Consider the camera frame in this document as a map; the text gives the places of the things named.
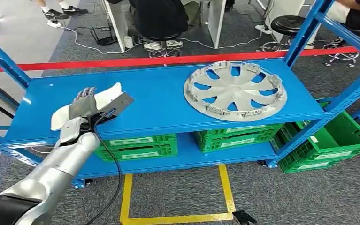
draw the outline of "shelf board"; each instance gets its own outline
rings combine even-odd
[[[277,74],[287,91],[286,105],[271,117],[253,122],[230,122],[208,117],[192,108],[183,95],[184,82],[205,65],[41,77],[32,79],[7,132],[5,144],[11,148],[54,144],[59,136],[59,132],[50,130],[54,111],[72,102],[84,87],[95,86],[97,91],[102,91],[116,82],[134,97],[134,102],[117,119],[99,125],[103,139],[315,120],[327,115],[282,59],[250,62]]]
[[[155,171],[177,170],[192,167],[209,166],[273,159],[276,157],[269,142],[247,145],[233,149],[203,153],[191,133],[177,134],[178,156],[140,159],[120,162],[123,174],[148,173]],[[112,176],[117,174],[114,163],[104,163],[92,154],[77,179]]]

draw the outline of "white shoe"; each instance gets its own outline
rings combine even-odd
[[[169,40],[169,41],[166,41],[166,45],[167,45],[168,49],[181,48],[181,47],[183,47],[183,42],[176,41],[176,40]]]
[[[181,47],[183,47],[183,42],[182,41],[169,40],[169,41],[166,41],[166,46],[167,46],[167,49],[181,48]],[[160,52],[160,51],[162,51],[161,45],[157,41],[144,44],[144,49],[147,50],[147,51],[150,51],[150,52]]]
[[[304,49],[314,49],[314,42],[313,43],[309,43],[306,46],[304,46]]]

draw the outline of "wheel cover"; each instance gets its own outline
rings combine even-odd
[[[193,72],[184,96],[199,112],[228,121],[261,120],[279,112],[287,100],[277,75],[254,63],[227,61]]]

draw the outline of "black jacket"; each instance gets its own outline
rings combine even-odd
[[[130,4],[136,9],[134,25],[146,38],[167,38],[188,29],[188,16],[181,0],[130,0]]]

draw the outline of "power strip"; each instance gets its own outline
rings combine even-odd
[[[256,25],[254,28],[258,29],[259,31],[261,31],[265,34],[268,34],[268,35],[272,34],[272,31],[267,30],[266,26],[264,26],[264,25]]]
[[[134,47],[133,37],[124,36],[124,46],[125,46],[126,48],[132,48],[132,47]]]
[[[54,28],[62,27],[62,24],[60,24],[59,22],[53,22],[51,20],[47,20],[47,25],[54,27]]]

